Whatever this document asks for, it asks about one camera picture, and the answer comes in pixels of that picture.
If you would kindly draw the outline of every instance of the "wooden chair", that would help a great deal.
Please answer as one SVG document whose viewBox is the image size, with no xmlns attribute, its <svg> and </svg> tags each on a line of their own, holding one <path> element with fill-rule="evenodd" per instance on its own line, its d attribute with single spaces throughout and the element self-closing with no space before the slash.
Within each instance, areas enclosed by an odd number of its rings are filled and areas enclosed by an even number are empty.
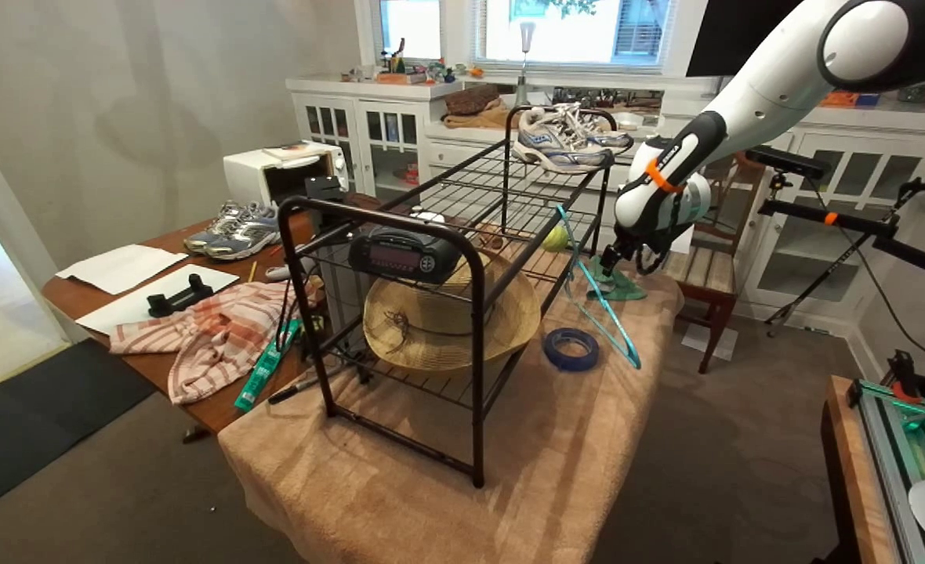
<svg viewBox="0 0 925 564">
<path fill-rule="evenodd" d="M 686 297 L 681 319 L 709 329 L 700 373 L 709 369 L 711 350 L 738 306 L 738 246 L 749 224 L 761 176 L 765 165 L 747 161 L 744 153 L 709 162 L 709 217 L 697 224 L 689 254 L 665 257 L 665 274 L 681 286 Z"/>
</svg>

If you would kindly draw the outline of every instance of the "green object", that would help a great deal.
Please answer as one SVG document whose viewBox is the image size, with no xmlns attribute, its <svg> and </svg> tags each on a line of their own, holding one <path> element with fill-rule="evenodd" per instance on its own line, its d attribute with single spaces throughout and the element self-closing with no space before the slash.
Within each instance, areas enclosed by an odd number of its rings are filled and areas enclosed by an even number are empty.
<svg viewBox="0 0 925 564">
<path fill-rule="evenodd" d="M 254 406 L 254 401 L 261 399 L 261 393 L 266 388 L 266 383 L 273 378 L 273 373 L 283 363 L 283 355 L 287 350 L 287 345 L 300 334 L 300 319 L 290 319 L 283 332 L 283 339 L 273 339 L 270 348 L 254 362 L 247 383 L 242 388 L 242 395 L 236 399 L 236 411 L 247 415 Z"/>
<path fill-rule="evenodd" d="M 609 300 L 641 300 L 645 297 L 645 293 L 634 278 L 628 278 L 625 274 L 614 270 L 610 277 L 606 277 L 606 270 L 600 268 L 594 257 L 583 257 L 579 263 L 594 278 L 594 286 L 606 293 Z"/>
</svg>

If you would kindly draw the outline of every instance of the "tripod stand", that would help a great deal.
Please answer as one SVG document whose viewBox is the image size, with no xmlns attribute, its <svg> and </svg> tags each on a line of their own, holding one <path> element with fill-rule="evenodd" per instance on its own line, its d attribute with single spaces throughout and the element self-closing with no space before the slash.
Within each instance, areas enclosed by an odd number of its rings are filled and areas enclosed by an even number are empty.
<svg viewBox="0 0 925 564">
<path fill-rule="evenodd" d="M 901 191 L 895 191 L 895 202 L 893 202 L 893 208 L 891 208 L 891 214 L 884 217 L 884 218 L 878 218 L 878 224 L 870 224 L 870 225 L 884 225 L 884 233 L 874 233 L 874 228 L 861 228 L 861 236 L 857 239 L 857 242 L 850 242 L 850 249 L 834 259 L 834 263 L 827 263 L 789 303 L 784 303 L 784 306 L 778 306 L 767 319 L 765 319 L 765 325 L 767 325 L 767 334 L 773 332 L 773 325 L 784 325 L 788 319 L 789 319 L 789 313 L 820 286 L 820 282 L 827 282 L 830 278 L 830 274 L 836 274 L 836 268 L 850 257 L 850 254 L 857 254 L 870 236 L 884 236 L 884 239 L 893 239 L 893 233 L 895 233 L 895 214 L 901 214 L 901 208 L 906 204 L 906 202 L 912 202 L 914 193 L 923 193 L 925 191 L 925 181 L 918 181 L 918 180 L 912 180 L 912 181 L 906 181 L 906 184 L 901 184 Z M 789 204 L 765 204 L 761 208 L 761 214 L 773 214 L 773 210 L 784 210 L 784 208 L 789 208 Z"/>
</svg>

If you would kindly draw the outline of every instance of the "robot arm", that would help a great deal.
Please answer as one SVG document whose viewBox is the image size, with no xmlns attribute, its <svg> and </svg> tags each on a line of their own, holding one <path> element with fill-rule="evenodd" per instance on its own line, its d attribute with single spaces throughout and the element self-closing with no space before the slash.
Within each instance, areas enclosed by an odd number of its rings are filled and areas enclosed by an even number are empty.
<svg viewBox="0 0 925 564">
<path fill-rule="evenodd" d="M 617 242 L 601 257 L 606 270 L 641 246 L 660 257 L 709 210 L 709 181 L 697 176 L 701 162 L 778 137 L 830 88 L 884 91 L 918 83 L 925 0 L 803 0 L 676 137 L 651 137 L 636 149 L 617 193 Z"/>
</svg>

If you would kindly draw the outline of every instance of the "black wire rack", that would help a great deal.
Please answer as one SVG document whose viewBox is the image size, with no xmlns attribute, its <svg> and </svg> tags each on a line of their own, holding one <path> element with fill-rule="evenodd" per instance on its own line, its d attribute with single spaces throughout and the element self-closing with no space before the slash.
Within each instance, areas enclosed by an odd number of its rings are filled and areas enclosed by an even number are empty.
<svg viewBox="0 0 925 564">
<path fill-rule="evenodd" d="M 576 254 L 594 254 L 600 225 L 609 198 L 609 172 L 610 165 L 600 165 L 583 176 L 556 176 L 542 165 L 525 165 L 510 161 L 510 131 L 470 161 L 444 170 L 442 176 L 404 191 L 400 198 L 382 204 L 339 204 L 319 198 L 287 198 L 280 208 L 280 228 L 286 246 L 286 259 L 290 270 L 290 286 L 300 310 L 311 310 L 304 295 L 304 278 L 319 277 L 326 282 L 326 306 L 324 329 L 304 323 L 304 355 L 315 368 L 315 383 L 324 393 L 324 405 L 330 416 L 344 416 L 360 423 L 386 439 L 394 439 L 432 460 L 442 460 L 470 475 L 472 487 L 485 484 L 483 467 L 483 419 L 492 411 L 494 399 L 503 393 L 513 363 L 522 348 L 510 350 L 503 362 L 492 368 L 483 363 L 485 334 L 483 313 L 492 310 L 494 297 L 522 277 L 532 286 L 542 286 L 542 313 L 556 300 L 560 278 L 571 274 Z M 571 210 L 579 193 L 594 193 L 594 214 L 575 214 L 571 228 L 576 233 L 576 249 L 567 254 L 542 252 L 546 236 L 560 224 L 556 208 Z M 439 214 L 444 225 L 432 225 L 414 218 L 410 214 Z M 287 225 L 290 214 L 311 214 L 319 225 L 319 236 L 311 246 L 293 246 L 293 233 Z M 410 228 L 419 236 L 432 236 L 447 242 L 462 259 L 470 268 L 470 293 L 444 295 L 442 288 L 417 278 L 397 278 L 397 286 L 414 286 L 419 293 L 442 293 L 444 297 L 470 303 L 470 373 L 442 375 L 442 373 L 397 373 L 382 368 L 362 339 L 362 300 L 370 282 L 377 277 L 356 274 L 347 259 L 351 236 L 368 225 Z M 507 257 L 507 270 L 485 282 L 478 263 L 483 239 L 494 239 L 502 257 Z M 333 386 L 333 373 L 326 373 L 324 358 L 340 355 L 353 368 L 353 378 Z M 351 399 L 368 395 L 373 386 L 400 386 L 417 393 L 419 399 L 439 401 L 442 406 L 465 411 L 470 423 L 470 451 L 444 451 L 442 446 L 428 446 L 428 439 L 417 433 L 404 433 L 394 423 L 370 416 L 353 406 Z"/>
</svg>

